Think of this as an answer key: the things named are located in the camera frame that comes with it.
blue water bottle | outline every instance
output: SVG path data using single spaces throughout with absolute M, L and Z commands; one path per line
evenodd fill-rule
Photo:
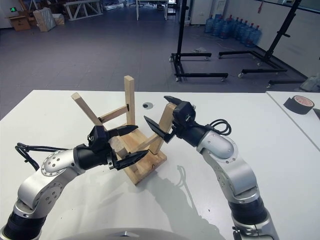
M 249 37 L 249 34 L 250 34 L 253 30 L 254 30 L 254 24 L 251 23 L 250 27 L 247 27 L 247 28 L 244 30 L 244 32 L 243 32 L 243 34 L 242 34 L 242 36 L 241 36 L 241 43 L 242 43 L 242 44 L 246 44 L 246 40 L 247 40 L 247 38 Z
M 219 36 L 220 32 L 221 32 L 221 28 L 224 24 L 224 20 L 222 18 L 222 16 L 215 22 L 215 24 L 213 25 L 213 31 L 212 31 L 212 36 Z
M 240 19 L 240 22 L 238 22 L 238 24 L 235 26 L 234 28 L 234 31 L 233 31 L 233 37 L 236 39 L 237 38 L 237 34 L 238 34 L 238 31 L 239 31 L 239 28 L 242 26 L 242 21 L 243 19 L 241 18 Z
M 259 25 L 255 27 L 255 30 L 250 32 L 248 38 L 245 41 L 245 46 L 249 48 L 253 48 L 257 45 L 259 38 L 261 36 L 261 31 L 259 30 Z
M 204 27 L 204 32 L 206 34 L 212 32 L 212 30 L 214 28 L 214 22 L 215 22 L 215 20 L 212 18 L 212 15 L 206 20 L 205 27 Z
M 221 38 L 221 39 L 229 38 L 230 31 L 231 31 L 231 28 L 232 28 L 234 21 L 235 20 L 232 19 L 232 15 L 230 15 L 229 18 L 227 18 L 225 20 L 224 24 L 222 25 L 219 38 Z
M 230 31 L 230 23 L 225 21 L 224 24 L 222 25 L 219 38 L 227 39 L 229 37 L 229 31 Z
M 242 24 L 240 27 L 239 27 L 239 29 L 238 29 L 238 32 L 237 32 L 237 34 L 236 34 L 236 39 L 237 40 L 241 40 L 241 38 L 242 38 L 242 35 L 244 34 L 244 32 L 245 32 L 245 30 L 246 30 L 246 28 L 247 28 L 247 20 L 245 20 L 245 22 L 244 22 L 244 24 Z
M 232 26 L 230 28 L 230 36 L 234 36 L 234 32 L 238 24 L 239 24 L 239 17 L 237 17 L 236 20 L 232 23 Z

cardboard box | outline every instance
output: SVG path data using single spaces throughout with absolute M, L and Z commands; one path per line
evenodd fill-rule
M 48 32 L 56 26 L 50 8 L 45 7 L 41 10 L 36 10 L 33 12 L 33 15 L 41 32 Z
M 28 22 L 31 26 L 37 26 L 37 21 L 34 17 L 28 17 Z
M 11 25 L 16 31 L 23 31 L 31 28 L 26 16 L 12 16 L 8 17 L 8 19 L 10 19 Z
M 65 17 L 61 13 L 52 14 L 56 25 L 64 25 Z

gray floor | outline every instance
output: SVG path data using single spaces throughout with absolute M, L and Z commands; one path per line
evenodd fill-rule
M 123 78 L 135 78 L 136 91 L 145 92 L 246 92 L 263 93 L 269 80 L 300 80 L 289 70 L 247 74 L 241 69 L 256 68 L 251 56 L 218 59 L 220 51 L 245 49 L 234 39 L 222 40 L 204 34 L 203 26 L 185 28 L 182 50 L 205 48 L 210 61 L 184 61 L 190 72 L 227 72 L 220 78 L 189 78 L 176 82 L 169 55 L 177 51 L 178 17 L 164 21 L 156 9 L 122 8 L 103 16 L 66 21 L 49 32 L 37 27 L 16 32 L 0 30 L 0 119 L 32 90 L 123 91 Z M 298 85 L 277 85 L 274 91 L 292 91 Z

round hole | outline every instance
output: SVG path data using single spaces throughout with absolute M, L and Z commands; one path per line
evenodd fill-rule
M 152 109 L 154 105 L 151 102 L 145 102 L 144 104 L 142 104 L 142 107 L 144 109 Z

black cable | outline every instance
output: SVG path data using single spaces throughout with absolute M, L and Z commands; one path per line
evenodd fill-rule
M 221 124 L 225 124 L 225 129 L 220 131 L 218 129 L 216 129 L 215 127 Z M 231 134 L 231 125 L 224 119 L 217 119 L 214 120 L 213 122 L 211 122 L 208 125 L 200 125 L 196 122 L 194 122 L 194 125 L 191 126 L 191 128 L 202 128 L 202 129 L 206 129 L 208 131 L 214 131 L 215 133 L 219 134 L 219 135 L 224 135 L 224 136 L 228 136 Z
M 215 129 L 216 126 L 218 125 L 221 125 L 221 124 L 225 124 L 225 129 L 220 131 L 220 130 L 217 130 Z M 224 136 L 228 136 L 231 134 L 231 125 L 224 119 L 217 119 L 217 120 L 214 120 L 213 122 L 211 122 L 209 124 L 212 128 L 213 128 L 213 131 L 220 134 L 220 135 L 224 135 Z
M 29 151 L 54 153 L 56 151 L 68 150 L 67 148 L 59 148 L 59 147 L 52 147 L 52 146 L 28 146 L 21 142 L 18 142 L 14 148 L 25 159 L 24 162 L 30 163 L 36 171 L 39 169 L 39 165 L 28 154 Z

